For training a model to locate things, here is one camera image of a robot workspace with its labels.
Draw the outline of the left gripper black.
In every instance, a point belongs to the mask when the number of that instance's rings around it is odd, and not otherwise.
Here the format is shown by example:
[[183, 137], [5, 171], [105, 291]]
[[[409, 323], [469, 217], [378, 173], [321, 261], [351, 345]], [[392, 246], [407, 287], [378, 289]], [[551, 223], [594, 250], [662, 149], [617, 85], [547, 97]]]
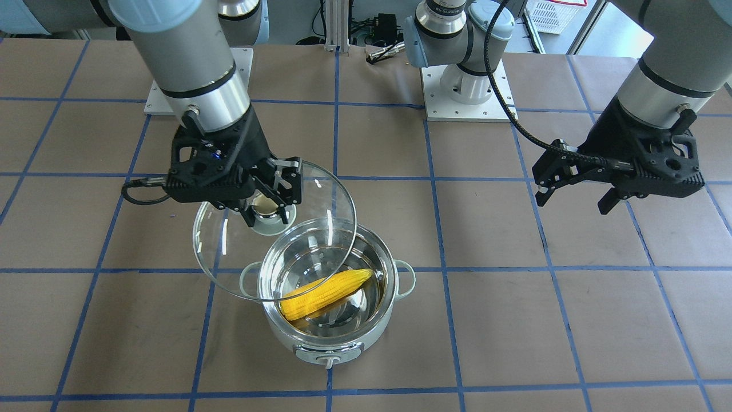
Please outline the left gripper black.
[[543, 207], [557, 189], [596, 178], [606, 171], [606, 159], [628, 163], [633, 170], [611, 172], [614, 186], [597, 201], [601, 215], [635, 193], [693, 195], [705, 185], [697, 142], [690, 132], [695, 120], [696, 112], [683, 109], [672, 113], [669, 128], [651, 127], [635, 119], [614, 97], [578, 149], [564, 139], [555, 139], [536, 161], [532, 167], [538, 185], [536, 203]]

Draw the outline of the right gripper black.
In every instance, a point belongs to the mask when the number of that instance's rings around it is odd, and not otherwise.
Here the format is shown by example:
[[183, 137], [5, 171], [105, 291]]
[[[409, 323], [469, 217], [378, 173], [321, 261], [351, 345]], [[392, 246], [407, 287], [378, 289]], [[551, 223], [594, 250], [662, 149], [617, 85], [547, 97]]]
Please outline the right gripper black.
[[186, 110], [172, 141], [163, 191], [178, 203], [221, 203], [254, 227], [253, 195], [274, 201], [284, 224], [287, 207], [303, 201], [303, 160], [274, 157], [254, 107], [232, 125], [206, 132], [193, 109]]

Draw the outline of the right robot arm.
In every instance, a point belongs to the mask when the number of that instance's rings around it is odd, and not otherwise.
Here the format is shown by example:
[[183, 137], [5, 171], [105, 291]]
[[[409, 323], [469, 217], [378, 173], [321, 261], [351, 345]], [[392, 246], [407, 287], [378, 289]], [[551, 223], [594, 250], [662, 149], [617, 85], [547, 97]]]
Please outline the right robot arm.
[[254, 228], [291, 224], [303, 200], [303, 160], [276, 157], [229, 47], [222, 22], [244, 23], [258, 37], [260, 1], [3, 1], [2, 31], [44, 34], [123, 28], [180, 122], [163, 178], [125, 183], [160, 186], [163, 199], [232, 209]]

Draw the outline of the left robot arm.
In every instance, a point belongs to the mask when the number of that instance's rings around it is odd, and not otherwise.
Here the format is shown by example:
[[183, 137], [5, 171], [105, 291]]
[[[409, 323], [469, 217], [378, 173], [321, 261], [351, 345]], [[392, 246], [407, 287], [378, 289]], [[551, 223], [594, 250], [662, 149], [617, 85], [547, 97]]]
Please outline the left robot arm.
[[653, 36], [577, 148], [540, 141], [512, 114], [496, 71], [512, 35], [506, 2], [422, 1], [403, 27], [413, 67], [446, 65], [442, 90], [461, 104], [494, 97], [525, 138], [544, 149], [532, 167], [538, 206], [583, 181], [611, 184], [607, 214], [622, 199], [685, 198], [705, 185], [690, 126], [730, 77], [729, 1], [616, 1]]

